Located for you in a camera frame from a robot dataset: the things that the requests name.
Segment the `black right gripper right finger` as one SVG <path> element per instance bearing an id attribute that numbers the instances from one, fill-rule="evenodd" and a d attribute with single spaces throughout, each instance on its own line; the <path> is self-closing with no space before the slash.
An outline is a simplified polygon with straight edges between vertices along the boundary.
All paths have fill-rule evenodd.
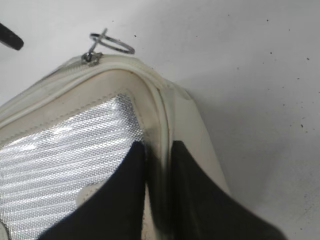
<path id="1" fill-rule="evenodd" d="M 218 187 L 182 141 L 171 149 L 171 216 L 176 240 L 282 240 L 284 234 Z"/>

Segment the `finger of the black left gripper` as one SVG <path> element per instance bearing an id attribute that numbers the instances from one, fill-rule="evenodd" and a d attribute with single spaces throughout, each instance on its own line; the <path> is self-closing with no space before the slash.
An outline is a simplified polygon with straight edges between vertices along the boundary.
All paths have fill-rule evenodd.
<path id="1" fill-rule="evenodd" d="M 0 43 L 16 51 L 24 46 L 24 41 L 2 23 L 0 23 Z"/>

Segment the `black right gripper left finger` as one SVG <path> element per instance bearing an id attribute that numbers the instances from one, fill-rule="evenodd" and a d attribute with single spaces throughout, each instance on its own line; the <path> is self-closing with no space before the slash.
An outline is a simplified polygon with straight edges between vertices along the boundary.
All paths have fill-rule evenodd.
<path id="1" fill-rule="evenodd" d="M 139 240 L 145 201 L 145 147 L 135 141 L 106 183 L 43 240 Z"/>

